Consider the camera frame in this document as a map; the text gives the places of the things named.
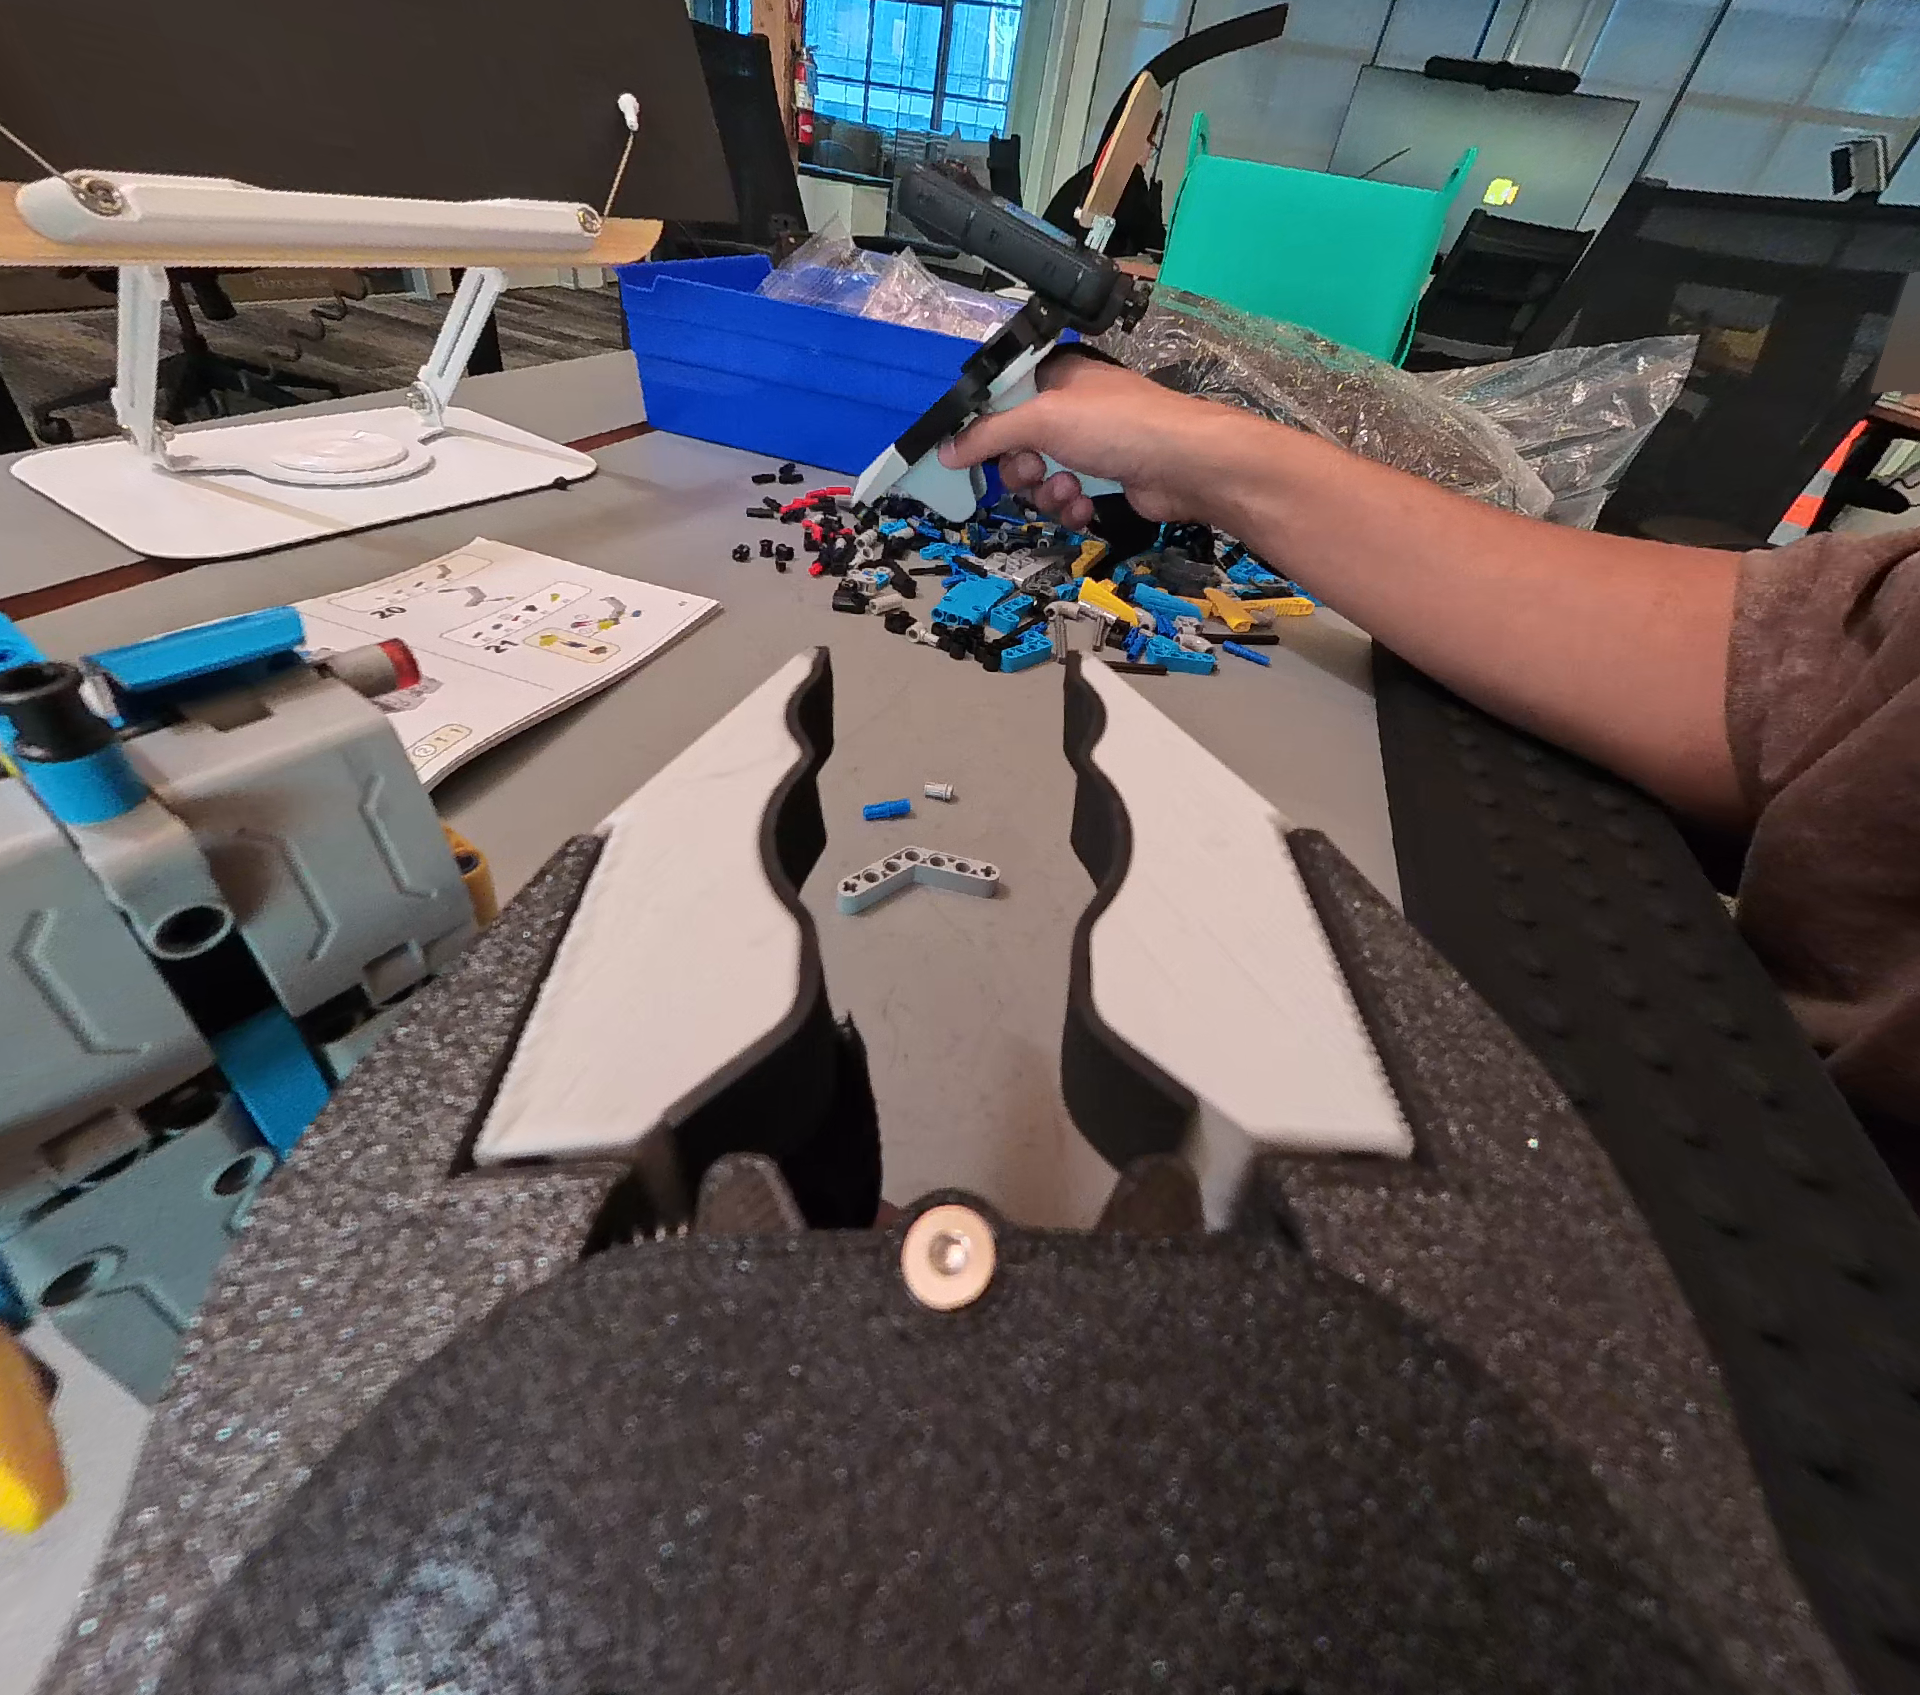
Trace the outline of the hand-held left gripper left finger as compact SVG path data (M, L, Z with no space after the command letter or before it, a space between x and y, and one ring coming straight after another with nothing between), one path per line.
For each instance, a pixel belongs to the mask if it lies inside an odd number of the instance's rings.
M816 1227L865 1227L879 1128L802 887L825 853L833 654L811 649L599 821L471 1164L611 1160L655 1227L706 1171L772 1156Z

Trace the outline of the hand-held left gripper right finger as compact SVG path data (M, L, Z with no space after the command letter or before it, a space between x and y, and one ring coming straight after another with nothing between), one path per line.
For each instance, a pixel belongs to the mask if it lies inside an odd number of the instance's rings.
M1301 828L1106 663L1069 657L1071 846L1060 1096L1120 1172L1170 1156L1209 1227L1264 1160L1414 1156L1414 1128L1303 868Z

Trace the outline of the pile of small brick pieces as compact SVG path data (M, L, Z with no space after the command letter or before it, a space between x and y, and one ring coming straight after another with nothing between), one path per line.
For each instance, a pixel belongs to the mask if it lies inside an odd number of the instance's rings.
M795 461L749 473L749 540L732 562L811 584L846 620L988 674L1028 674L1071 654L1127 674L1215 674L1219 657L1273 667L1278 624L1318 598L1211 526L1154 526L1127 498L1095 498L1091 529L1069 529L985 473L964 521L849 483Z

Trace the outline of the grey angled beam piece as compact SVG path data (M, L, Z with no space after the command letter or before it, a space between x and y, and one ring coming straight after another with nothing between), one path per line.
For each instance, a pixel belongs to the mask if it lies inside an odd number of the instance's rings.
M947 851L901 846L835 887L839 913L865 913L904 892L996 896L998 868Z

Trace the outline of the blue grey brick robot model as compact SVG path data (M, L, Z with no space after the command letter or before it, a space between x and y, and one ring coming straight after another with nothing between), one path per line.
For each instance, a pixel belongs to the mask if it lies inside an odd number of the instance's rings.
M2 620L2 1529L65 1504L57 1327L153 1403L379 1017L491 920L386 696L295 609L41 654Z

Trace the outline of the person's right forearm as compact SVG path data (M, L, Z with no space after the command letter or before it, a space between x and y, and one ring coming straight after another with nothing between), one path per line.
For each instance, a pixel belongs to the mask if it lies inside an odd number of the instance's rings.
M1746 821L1727 711L1746 555L1548 526L1268 424L1228 496L1261 561L1461 698Z

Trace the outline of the grey desk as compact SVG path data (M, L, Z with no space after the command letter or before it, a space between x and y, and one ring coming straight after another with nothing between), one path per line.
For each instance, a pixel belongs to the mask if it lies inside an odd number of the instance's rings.
M1060 1105L1069 942L1087 876L1071 846L1060 668L988 674L835 618L806 579L732 562L757 461L641 424L627 354L483 374L467 406L578 445L596 473L491 509L337 535L278 555L135 562L46 498L2 483L2 614L74 657L254 609L394 577L487 535L588 569L719 602L719 614L578 711L438 784L444 820L513 896L574 835L690 746L793 654L825 646L835 746L820 777L825 856L806 883L830 1001L854 1013L895 1199L982 1189L1023 1225L1086 1227L1113 1171ZM957 797L923 797L952 781ZM910 794L901 821L865 801ZM901 846L998 868L996 896L904 892L839 913L835 887Z

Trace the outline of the person's right hand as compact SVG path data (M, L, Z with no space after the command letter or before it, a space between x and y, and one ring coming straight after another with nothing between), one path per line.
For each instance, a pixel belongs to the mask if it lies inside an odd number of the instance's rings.
M1091 521L1091 483L1116 481L1146 521L1236 526L1292 468L1301 435L1203 404L1120 366L1060 354L1041 389L982 413L937 447L945 468L996 463L1046 516Z

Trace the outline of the clear bags in bin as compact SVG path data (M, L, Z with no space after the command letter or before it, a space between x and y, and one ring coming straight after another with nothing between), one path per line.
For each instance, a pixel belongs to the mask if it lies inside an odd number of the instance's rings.
M915 254L860 248L839 227L797 244L757 294L943 339L988 341L1023 302L933 278Z

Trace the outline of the blue plastic bin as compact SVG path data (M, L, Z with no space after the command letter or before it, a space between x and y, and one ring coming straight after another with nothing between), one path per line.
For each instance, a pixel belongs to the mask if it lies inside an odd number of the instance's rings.
M763 298L766 272L763 256L616 270L645 418L855 479L957 380L974 339Z

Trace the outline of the clear plastic bag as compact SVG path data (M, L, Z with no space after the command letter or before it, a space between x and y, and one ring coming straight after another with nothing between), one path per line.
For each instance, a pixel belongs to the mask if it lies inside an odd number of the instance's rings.
M1257 413L1504 512L1594 529L1643 438L1683 396L1694 335L1406 373L1306 329L1161 290L1120 366Z

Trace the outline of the whiteboard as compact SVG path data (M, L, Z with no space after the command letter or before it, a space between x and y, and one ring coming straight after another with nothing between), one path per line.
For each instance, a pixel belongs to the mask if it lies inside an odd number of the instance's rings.
M1633 99L1361 70L1326 172L1445 192L1445 245L1472 211L1579 228L1633 117Z

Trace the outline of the white folding book stand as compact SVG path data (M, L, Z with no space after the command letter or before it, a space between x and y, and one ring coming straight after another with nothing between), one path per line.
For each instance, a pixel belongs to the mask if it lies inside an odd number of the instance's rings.
M506 290L506 256L594 254L639 142L627 131L604 206L552 198L388 198L256 189L234 179L55 172L7 206L41 244L117 265L117 439L72 445L14 481L147 561L234 561L323 535L474 509L594 479L594 457L456 406L481 323ZM396 404L214 424L197 439L162 418L163 256L476 256L433 350Z

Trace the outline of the black mesh chair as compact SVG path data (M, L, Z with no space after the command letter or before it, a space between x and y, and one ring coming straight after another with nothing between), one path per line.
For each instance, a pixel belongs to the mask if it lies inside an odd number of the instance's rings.
M1760 547L1868 410L1918 272L1918 207L1633 182L1519 354L1700 339L1600 534L1710 526Z

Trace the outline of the orange traffic cone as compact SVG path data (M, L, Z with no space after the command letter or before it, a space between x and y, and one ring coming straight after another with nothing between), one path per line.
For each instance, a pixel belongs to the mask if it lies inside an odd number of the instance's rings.
M1811 481L1792 502L1785 519L1770 529L1767 547L1799 541L1822 526L1818 519L1827 509L1833 487L1834 487L1841 468L1847 463L1853 452L1858 447L1862 435L1868 435L1867 421L1858 421L1855 427L1845 431L1845 438L1834 445L1834 452L1824 457L1824 463L1811 473Z

